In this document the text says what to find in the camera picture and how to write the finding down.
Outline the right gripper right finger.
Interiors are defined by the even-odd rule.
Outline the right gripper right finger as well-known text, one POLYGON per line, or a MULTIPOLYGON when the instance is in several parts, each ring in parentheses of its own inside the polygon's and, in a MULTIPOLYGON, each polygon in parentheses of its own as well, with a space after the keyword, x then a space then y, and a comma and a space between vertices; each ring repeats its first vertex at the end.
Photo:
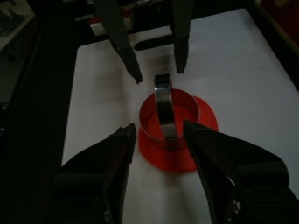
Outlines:
POLYGON ((299 224, 299 199, 279 156, 204 125, 183 135, 206 192, 212 224, 299 224))

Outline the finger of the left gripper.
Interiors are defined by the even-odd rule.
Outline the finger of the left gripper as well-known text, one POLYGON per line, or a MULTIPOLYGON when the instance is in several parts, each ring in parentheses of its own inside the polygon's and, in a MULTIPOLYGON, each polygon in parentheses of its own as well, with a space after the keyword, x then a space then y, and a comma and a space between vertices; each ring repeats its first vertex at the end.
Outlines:
POLYGON ((101 20, 103 28, 109 37, 111 45, 123 60, 125 70, 131 74, 136 83, 143 81, 136 54, 131 47, 121 10, 117 0, 93 0, 97 17, 101 20))
POLYGON ((172 42, 176 73, 183 74, 190 51, 194 0, 172 0, 172 42))

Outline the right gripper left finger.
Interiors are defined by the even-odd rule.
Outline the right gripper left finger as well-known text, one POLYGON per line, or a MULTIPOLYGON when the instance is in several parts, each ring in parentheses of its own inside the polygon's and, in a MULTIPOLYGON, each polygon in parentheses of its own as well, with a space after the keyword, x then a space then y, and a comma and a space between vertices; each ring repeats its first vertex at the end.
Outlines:
POLYGON ((128 124, 63 165, 55 179, 51 224, 123 224, 135 144, 136 126, 128 124))

